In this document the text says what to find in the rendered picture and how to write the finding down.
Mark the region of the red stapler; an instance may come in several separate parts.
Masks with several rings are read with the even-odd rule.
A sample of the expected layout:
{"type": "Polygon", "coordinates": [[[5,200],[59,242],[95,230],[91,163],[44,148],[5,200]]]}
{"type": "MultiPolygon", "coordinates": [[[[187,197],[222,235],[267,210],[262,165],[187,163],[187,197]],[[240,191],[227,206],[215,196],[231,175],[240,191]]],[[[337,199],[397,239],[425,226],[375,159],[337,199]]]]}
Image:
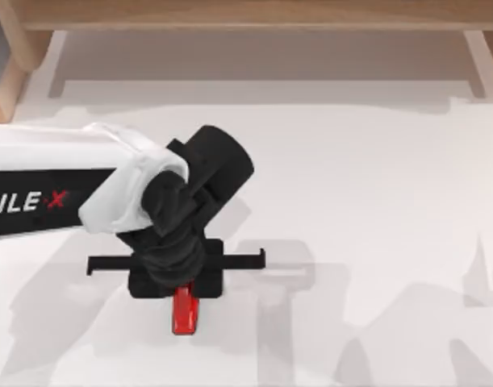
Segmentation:
{"type": "Polygon", "coordinates": [[[199,299],[194,295],[194,283],[177,287],[173,294],[172,332],[193,335],[198,324],[199,299]]]}

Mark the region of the wooden open shelf unit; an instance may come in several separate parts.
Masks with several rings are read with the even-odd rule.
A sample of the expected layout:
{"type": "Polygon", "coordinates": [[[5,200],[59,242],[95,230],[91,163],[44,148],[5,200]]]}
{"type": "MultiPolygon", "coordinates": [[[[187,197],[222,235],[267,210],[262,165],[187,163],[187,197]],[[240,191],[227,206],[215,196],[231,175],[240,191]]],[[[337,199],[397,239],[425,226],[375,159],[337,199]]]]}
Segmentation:
{"type": "Polygon", "coordinates": [[[493,0],[0,0],[50,105],[493,103],[493,0]]]}

